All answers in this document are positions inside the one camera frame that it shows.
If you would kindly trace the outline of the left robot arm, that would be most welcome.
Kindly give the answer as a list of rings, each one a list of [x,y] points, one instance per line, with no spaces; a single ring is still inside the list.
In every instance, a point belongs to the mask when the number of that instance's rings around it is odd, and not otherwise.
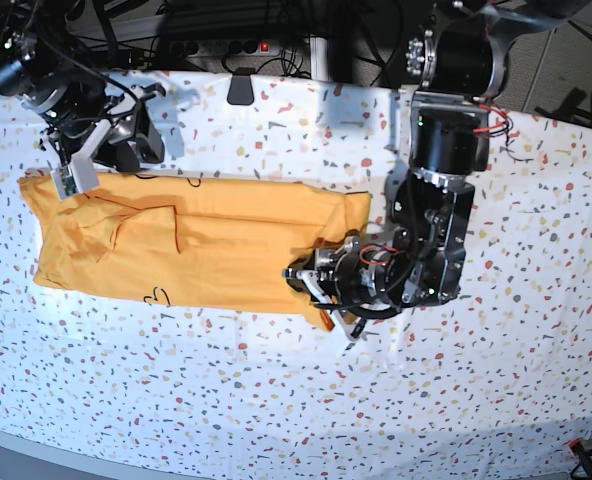
[[[583,8],[580,1],[438,1],[406,51],[417,78],[410,102],[410,157],[389,203],[390,241],[347,236],[315,249],[283,273],[332,322],[343,349],[367,337],[371,320],[440,306],[460,291],[465,238],[475,196],[468,177],[486,169],[490,140],[512,121],[494,101],[508,77],[509,52],[526,34],[550,31]],[[491,123],[491,115],[498,122]]]

